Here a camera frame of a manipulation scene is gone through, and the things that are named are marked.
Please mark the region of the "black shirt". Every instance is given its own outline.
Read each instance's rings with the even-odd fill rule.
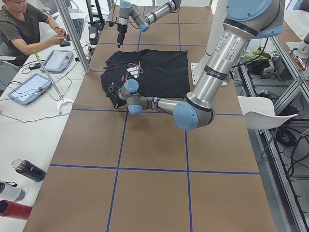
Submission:
[[[27,3],[27,11],[24,13],[25,22],[15,18],[5,8],[0,10],[0,36],[7,44],[11,56],[16,61],[26,61],[28,56],[19,51],[11,40],[23,39],[26,44],[40,42],[39,22],[46,22],[48,16],[39,9]]]

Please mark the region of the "white desk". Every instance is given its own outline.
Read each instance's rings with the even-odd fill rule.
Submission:
[[[84,18],[84,16],[84,14],[71,15],[72,18]],[[57,22],[60,27],[63,27],[63,22],[60,17],[57,19]],[[55,35],[55,32],[51,28],[47,28],[47,30],[41,32],[41,39],[45,40],[53,35]],[[82,47],[87,45],[86,41],[88,41],[87,23],[85,23],[81,38]],[[53,45],[39,52],[38,54],[41,59],[45,59],[50,53],[50,51],[53,49],[72,50],[74,53],[74,57],[76,57],[76,53],[72,44],[71,46],[67,47]],[[35,60],[35,56],[31,55],[26,63]],[[75,63],[76,62],[73,58],[73,60],[63,73],[51,74],[54,81],[57,81],[56,85],[62,94],[64,94],[69,87],[71,83],[70,80],[72,81],[72,84],[64,97],[73,100],[75,100],[84,78],[84,71],[81,64],[77,64],[74,69],[68,74],[70,80],[66,77],[59,80],[59,77],[64,75],[68,70],[70,70]],[[23,82],[30,75],[34,73],[41,73],[37,69],[33,70],[28,74],[22,74],[22,70],[23,69],[21,69],[17,73],[17,75],[13,79],[14,81]],[[15,88],[16,84],[10,84],[9,86]],[[14,102],[13,100],[3,101],[4,99],[8,99],[7,94],[10,91],[11,89],[7,88],[3,95],[0,97],[0,110],[4,115],[14,117],[23,121],[36,120],[44,117],[58,115],[58,101],[55,101],[49,95],[44,93],[41,97],[39,97],[29,106],[22,106]],[[47,93],[51,94],[55,99],[59,99],[59,96],[53,86],[51,86],[47,90]],[[71,109],[71,103],[63,105],[61,108],[62,114],[64,115],[69,113]],[[16,173],[15,170],[11,167],[12,161],[17,158],[22,160],[29,160],[38,167],[47,171],[68,117],[69,116],[66,115],[51,119],[44,119],[37,122],[21,123],[14,119],[6,118],[0,115],[0,179],[5,181],[14,181],[18,183],[19,187],[25,190],[25,198],[19,203],[33,206],[42,182],[34,182],[24,177],[23,175]],[[3,232],[21,232],[25,224],[25,220],[0,217],[0,230]]]

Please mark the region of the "black water bottle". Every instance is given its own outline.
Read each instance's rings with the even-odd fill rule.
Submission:
[[[12,162],[12,167],[15,168],[17,173],[20,173],[36,182],[42,181],[46,174],[45,171],[30,163],[28,160],[15,159]]]

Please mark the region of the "red bottle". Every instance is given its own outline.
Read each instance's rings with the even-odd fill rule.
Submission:
[[[32,207],[16,202],[2,200],[0,201],[0,216],[27,220]]]

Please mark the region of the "man's hand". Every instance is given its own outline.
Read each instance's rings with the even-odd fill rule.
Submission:
[[[63,41],[65,38],[65,36],[62,35],[54,35],[51,38],[48,39],[48,41],[50,42],[50,44],[58,44],[61,41]]]
[[[61,36],[66,36],[66,30],[64,30],[64,28],[56,28],[55,32],[57,33],[57,35],[61,35]]]

